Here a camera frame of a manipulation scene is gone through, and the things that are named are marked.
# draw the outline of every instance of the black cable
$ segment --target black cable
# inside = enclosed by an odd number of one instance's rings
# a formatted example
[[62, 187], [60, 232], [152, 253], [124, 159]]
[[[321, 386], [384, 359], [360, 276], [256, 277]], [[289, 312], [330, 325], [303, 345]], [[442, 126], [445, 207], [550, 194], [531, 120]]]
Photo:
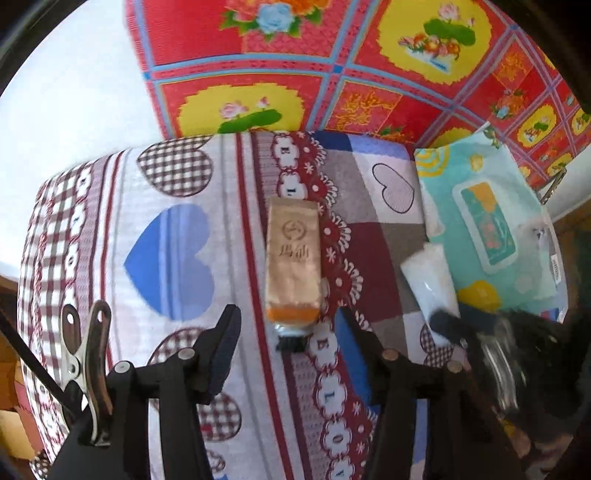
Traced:
[[0, 332], [6, 337], [6, 340], [10, 343], [12, 348], [17, 351], [17, 354], [23, 363], [35, 374], [43, 386], [49, 390], [51, 395], [53, 395], [70, 414], [75, 416], [76, 411], [79, 412], [80, 406], [76, 408], [75, 405], [72, 405], [72, 402], [66, 393], [60, 388], [56, 381], [53, 380], [47, 370], [43, 368], [43, 365], [41, 365], [39, 360], [37, 360], [37, 357], [33, 355], [33, 352], [29, 350], [29, 347], [8, 321], [2, 309], [0, 309]]

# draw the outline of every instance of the pink flower print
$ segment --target pink flower print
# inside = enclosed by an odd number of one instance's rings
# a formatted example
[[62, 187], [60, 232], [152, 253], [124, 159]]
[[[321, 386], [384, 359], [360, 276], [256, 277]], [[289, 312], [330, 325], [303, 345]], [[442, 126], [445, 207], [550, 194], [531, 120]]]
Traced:
[[248, 107], [243, 106], [240, 100], [235, 100], [234, 102], [226, 102], [220, 108], [220, 115], [225, 120], [231, 120], [232, 118], [236, 118], [241, 113], [248, 112]]
[[441, 4], [437, 14], [442, 20], [447, 21], [458, 21], [460, 20], [460, 8], [453, 4], [453, 2], [449, 2], [447, 4]]
[[269, 105], [270, 105], [270, 104], [269, 104], [269, 100], [268, 100], [268, 98], [267, 98], [267, 97], [263, 97], [263, 98], [261, 98], [261, 99], [258, 101], [258, 103], [257, 103], [257, 105], [256, 105], [256, 106], [257, 106], [257, 107], [259, 107], [259, 108], [262, 108], [262, 109], [264, 110], [264, 109], [265, 109], [265, 108], [267, 108]]

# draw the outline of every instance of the red patterned cloth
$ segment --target red patterned cloth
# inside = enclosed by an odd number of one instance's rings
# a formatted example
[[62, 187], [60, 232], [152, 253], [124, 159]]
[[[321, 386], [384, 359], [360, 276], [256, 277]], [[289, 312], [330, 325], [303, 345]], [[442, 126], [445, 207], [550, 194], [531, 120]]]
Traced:
[[167, 138], [337, 130], [415, 147], [489, 121], [533, 187], [591, 141], [591, 118], [488, 0], [128, 0]]

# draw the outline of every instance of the white wall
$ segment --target white wall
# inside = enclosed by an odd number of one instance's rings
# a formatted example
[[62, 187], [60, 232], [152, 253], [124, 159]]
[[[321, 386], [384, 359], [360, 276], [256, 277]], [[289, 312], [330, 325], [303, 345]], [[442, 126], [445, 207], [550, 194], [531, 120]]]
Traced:
[[41, 42], [0, 97], [0, 275], [18, 278], [45, 180], [161, 139], [124, 0], [89, 0]]
[[566, 167], [567, 173], [546, 207], [553, 221], [591, 199], [591, 145]]

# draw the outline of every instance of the checkered heart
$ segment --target checkered heart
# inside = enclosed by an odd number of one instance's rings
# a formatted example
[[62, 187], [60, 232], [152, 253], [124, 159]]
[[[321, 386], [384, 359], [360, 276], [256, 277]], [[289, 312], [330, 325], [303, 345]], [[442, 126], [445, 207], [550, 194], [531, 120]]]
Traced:
[[433, 336], [431, 335], [429, 328], [427, 328], [427, 325], [423, 325], [419, 340], [421, 343], [421, 348], [427, 354], [425, 360], [423, 361], [424, 365], [441, 368], [443, 365], [447, 365], [447, 363], [452, 359], [453, 346], [439, 348], [437, 345], [435, 345]]
[[212, 178], [211, 158], [201, 150], [211, 138], [175, 138], [154, 144], [140, 154], [138, 167], [159, 192], [190, 197], [202, 191]]
[[[148, 365], [164, 362], [183, 348], [191, 347], [203, 332], [201, 328], [185, 328], [168, 335], [152, 353]], [[156, 410], [157, 400], [152, 401]], [[206, 442], [223, 442], [235, 437], [242, 427], [242, 413], [236, 401], [221, 392], [209, 405], [197, 405], [199, 423], [203, 440]]]

